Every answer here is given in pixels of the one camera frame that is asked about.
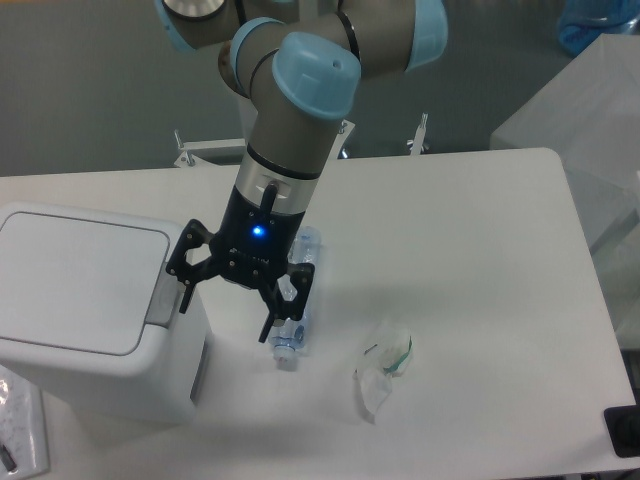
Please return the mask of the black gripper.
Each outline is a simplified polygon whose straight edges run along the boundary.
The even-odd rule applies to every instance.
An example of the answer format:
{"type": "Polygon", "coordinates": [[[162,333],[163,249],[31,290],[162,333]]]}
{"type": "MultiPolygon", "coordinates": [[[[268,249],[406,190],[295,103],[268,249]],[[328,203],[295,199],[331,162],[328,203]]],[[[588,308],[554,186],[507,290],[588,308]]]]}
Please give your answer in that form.
{"type": "Polygon", "coordinates": [[[254,204],[234,188],[217,233],[210,232],[199,220],[187,223],[166,266],[166,272],[184,286],[181,314],[187,312],[196,286],[219,275],[232,283],[258,289],[268,309],[260,343],[266,342],[277,321],[302,318],[315,266],[288,262],[303,215],[278,213],[277,193],[278,188],[269,185],[254,204]],[[192,263],[192,253],[204,246],[209,256],[192,263]],[[284,298],[278,283],[285,276],[296,291],[291,300],[284,298]]]}

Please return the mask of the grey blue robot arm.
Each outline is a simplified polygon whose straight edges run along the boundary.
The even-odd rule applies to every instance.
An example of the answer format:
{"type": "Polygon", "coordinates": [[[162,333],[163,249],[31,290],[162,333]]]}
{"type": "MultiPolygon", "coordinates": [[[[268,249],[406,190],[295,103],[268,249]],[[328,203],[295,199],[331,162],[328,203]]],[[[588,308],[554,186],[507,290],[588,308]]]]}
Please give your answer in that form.
{"type": "Polygon", "coordinates": [[[166,270],[185,289],[224,280],[257,291],[265,327],[300,320],[314,268],[289,252],[359,82],[438,59],[448,40],[440,1],[338,1],[302,20],[286,1],[159,1],[185,51],[227,43],[220,71],[257,112],[216,232],[191,220],[166,270]]]}

